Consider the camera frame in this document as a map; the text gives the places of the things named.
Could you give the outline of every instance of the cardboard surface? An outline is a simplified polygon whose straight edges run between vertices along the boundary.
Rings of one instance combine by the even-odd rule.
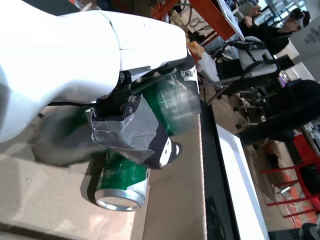
[[[207,230],[200,133],[194,129],[172,139],[183,144],[183,152],[164,169],[151,171],[143,240],[204,240]]]
[[[88,162],[35,162],[30,141],[39,121],[0,144],[0,231],[46,240],[141,240],[147,204],[136,213],[103,209],[81,195]]]

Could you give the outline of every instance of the man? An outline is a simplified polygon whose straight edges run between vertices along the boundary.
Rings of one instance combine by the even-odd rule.
[[[239,27],[245,37],[253,36],[264,42],[272,55],[282,51],[289,43],[288,37],[290,37],[294,32],[298,32],[302,28],[306,27],[310,21],[310,14],[308,11],[302,11],[300,8],[296,8],[290,13],[290,16],[281,28],[265,25],[257,26],[254,23],[253,18],[261,14],[259,9],[260,6],[255,6],[248,16],[244,17],[244,19],[239,23]],[[238,36],[235,34],[228,39],[228,42],[237,39]],[[225,42],[221,37],[217,37],[204,49],[210,54],[224,43]],[[230,52],[233,59],[238,58],[238,51],[234,47],[230,48]]]
[[[308,11],[302,11],[300,8],[294,9],[281,28],[270,26],[257,26],[253,21],[255,16],[245,16],[239,23],[239,27],[245,37],[254,36],[264,42],[272,55],[282,51],[288,44],[289,39],[294,32],[305,28],[310,21]]]
[[[262,103],[267,120],[245,129],[237,136],[248,142],[269,138],[279,142],[292,142],[294,129],[319,119],[320,83],[314,80],[290,81],[276,94]]]

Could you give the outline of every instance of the floor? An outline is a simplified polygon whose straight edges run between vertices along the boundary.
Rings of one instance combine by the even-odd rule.
[[[54,107],[41,111],[45,117],[48,108]],[[0,239],[4,231],[46,240],[141,240],[147,205],[136,212],[108,211],[88,197],[93,163],[103,161],[103,155],[93,161],[84,154],[84,162],[65,167],[37,162],[32,145],[41,122],[36,117],[21,134],[0,144]],[[81,140],[76,145],[69,152],[67,145],[60,149],[66,159],[87,148]]]
[[[206,99],[209,99],[210,97],[212,97],[215,92],[216,91],[213,87],[207,87],[205,89]],[[201,91],[200,94],[201,94],[201,98],[203,99],[204,92]],[[240,103],[241,101],[235,96],[233,97],[223,96],[221,100],[215,99],[211,103],[216,123],[233,134],[236,134],[239,131],[241,131],[241,129],[238,130],[236,128],[236,124],[244,123],[246,121],[243,115],[241,115],[238,112],[234,112],[233,110],[233,107],[239,106]],[[275,154],[278,156],[278,162],[281,168],[293,166],[292,159],[284,143],[274,142],[272,144],[272,148]],[[297,227],[301,227],[301,224],[303,223],[317,221],[317,216],[314,213],[311,215],[304,214],[304,215],[291,217],[291,218],[283,218],[284,215],[289,214],[290,209],[288,208],[290,206],[268,207],[266,205],[267,203],[271,203],[274,201],[279,202],[284,200],[284,199],[279,199],[278,196],[276,197],[273,185],[282,183],[282,182],[287,182],[288,180],[285,179],[287,176],[292,180],[295,180],[296,176],[294,174],[294,171],[287,170],[285,171],[285,174],[282,174],[282,173],[277,173],[277,174],[274,173],[269,175],[260,174],[260,171],[271,168],[271,166],[268,164],[266,160],[265,151],[263,149],[255,150],[253,146],[249,146],[244,149],[244,153],[250,169],[252,180],[254,182],[255,190],[259,199],[259,203],[260,203],[262,214],[266,223],[266,227],[269,232],[297,228]],[[299,187],[296,187],[296,188],[294,189],[294,191],[298,193],[296,193],[295,197],[299,197],[298,195],[301,194],[301,189],[299,189]],[[290,196],[288,196],[289,198],[293,197],[292,191],[290,191],[288,194],[290,194]],[[300,205],[296,208],[297,209],[294,209],[293,211],[291,209],[290,213],[303,211],[306,208],[308,208],[308,206]]]

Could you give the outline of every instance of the can rim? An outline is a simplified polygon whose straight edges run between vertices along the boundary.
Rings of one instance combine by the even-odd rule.
[[[136,206],[117,206],[114,204],[106,203],[101,200],[101,198],[105,197],[116,197],[121,199],[130,200],[136,203]],[[113,210],[113,211],[121,211],[121,212],[131,212],[136,211],[139,208],[143,206],[145,203],[144,196],[138,192],[135,192],[133,190],[127,189],[100,189],[95,192],[94,194],[95,202],[98,204],[101,208]]]

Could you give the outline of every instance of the person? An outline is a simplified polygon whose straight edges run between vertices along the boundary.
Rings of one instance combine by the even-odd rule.
[[[277,123],[277,129],[282,129],[282,131],[277,130],[277,134],[272,135],[269,139],[284,143],[292,142],[295,137],[293,129],[319,118],[319,92],[320,83],[314,80],[296,79],[288,82],[277,94],[268,97],[265,100],[268,106],[266,111],[268,118],[296,110],[290,113],[292,114],[290,118]]]
[[[260,6],[255,6],[248,16],[238,24],[243,35],[245,37],[253,36],[260,39],[266,44],[267,49],[272,55],[275,55],[282,51],[289,43],[289,37],[294,33],[305,28],[310,22],[310,14],[308,11],[302,11],[300,8],[294,9],[289,17],[284,22],[281,28],[270,27],[266,25],[258,26],[254,23],[254,17],[261,14],[259,12]],[[230,37],[227,42],[235,41],[239,39],[238,35],[235,34]],[[207,46],[204,47],[205,51],[209,54],[218,49],[221,45],[225,44],[225,41],[221,37],[217,37],[211,41]],[[233,46],[230,48],[231,57],[237,59],[238,50]]]
[[[280,28],[267,25],[257,26],[253,17],[245,16],[239,23],[239,27],[245,37],[254,36],[264,42],[272,55],[281,52],[289,44],[288,37],[305,28],[310,21],[309,12],[302,11],[300,8],[291,11]]]

